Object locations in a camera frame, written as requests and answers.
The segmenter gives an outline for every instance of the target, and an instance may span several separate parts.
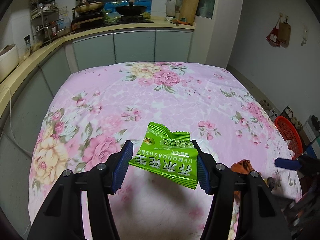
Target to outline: orange basket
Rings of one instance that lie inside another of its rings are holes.
[[[288,148],[294,152],[292,159],[294,160],[302,155],[302,142],[293,124],[284,116],[278,116],[275,121],[275,126],[278,128],[285,141],[291,141]]]

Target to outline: floral tablecloth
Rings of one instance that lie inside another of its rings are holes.
[[[301,198],[297,173],[274,166],[277,157],[291,158],[285,141],[227,70],[193,63],[130,62],[74,73],[58,91],[33,154],[31,222],[65,169],[88,171],[128,139],[135,155],[150,121],[171,131],[189,131],[203,152],[228,167],[250,160],[263,178],[275,178],[275,191]],[[199,185],[192,190],[130,166],[122,188],[109,199],[122,240],[193,240],[203,231],[212,196]],[[230,239],[237,213],[234,205]],[[84,215],[85,234],[91,239],[89,225]]]

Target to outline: cutting board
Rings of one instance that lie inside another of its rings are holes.
[[[190,25],[193,25],[199,0],[183,0],[180,9],[180,20],[185,18]]]

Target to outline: green snack package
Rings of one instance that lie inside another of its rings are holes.
[[[170,132],[162,124],[150,122],[143,143],[129,164],[195,189],[197,156],[189,132]]]

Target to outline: beige countertop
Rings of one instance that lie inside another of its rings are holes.
[[[163,20],[162,17],[152,17],[151,20],[153,23],[131,23],[131,24],[121,24],[121,25],[112,25],[106,27],[100,27],[96,29],[91,29],[75,34],[70,34],[64,37],[61,37],[49,45],[37,50],[30,57],[28,57],[24,62],[22,62],[1,84],[0,84],[0,116],[4,112],[7,104],[9,103],[10,96],[13,95],[18,87],[22,84],[23,80],[30,74],[30,72],[52,51],[57,47],[62,45],[67,41],[71,41],[83,36],[121,30],[121,29],[131,29],[131,28],[177,28],[177,29],[188,29],[194,30],[195,27],[191,25],[179,25],[176,26],[170,22]]]

